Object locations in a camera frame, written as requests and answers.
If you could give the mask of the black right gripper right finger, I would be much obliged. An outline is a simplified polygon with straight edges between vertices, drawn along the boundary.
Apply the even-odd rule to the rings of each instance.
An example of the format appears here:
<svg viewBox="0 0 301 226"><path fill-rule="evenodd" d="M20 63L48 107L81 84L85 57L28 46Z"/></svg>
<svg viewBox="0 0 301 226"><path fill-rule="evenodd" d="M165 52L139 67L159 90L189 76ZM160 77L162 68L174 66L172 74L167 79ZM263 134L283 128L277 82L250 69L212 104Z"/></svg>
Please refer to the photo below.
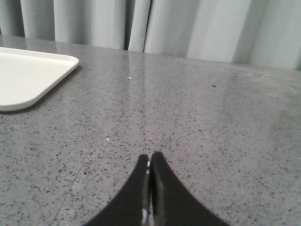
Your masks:
<svg viewBox="0 0 301 226"><path fill-rule="evenodd" d="M151 156L151 191L156 226L227 226L184 187L163 153Z"/></svg>

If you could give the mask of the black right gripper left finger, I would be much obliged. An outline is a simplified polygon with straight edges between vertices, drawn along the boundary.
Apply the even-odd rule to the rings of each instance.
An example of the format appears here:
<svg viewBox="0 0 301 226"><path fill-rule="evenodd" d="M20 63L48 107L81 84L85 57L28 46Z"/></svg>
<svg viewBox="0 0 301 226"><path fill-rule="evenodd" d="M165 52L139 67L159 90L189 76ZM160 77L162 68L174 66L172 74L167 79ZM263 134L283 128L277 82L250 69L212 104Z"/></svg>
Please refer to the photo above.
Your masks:
<svg viewBox="0 0 301 226"><path fill-rule="evenodd" d="M139 156L130 177L110 203L85 225L148 226L150 216L150 161Z"/></svg>

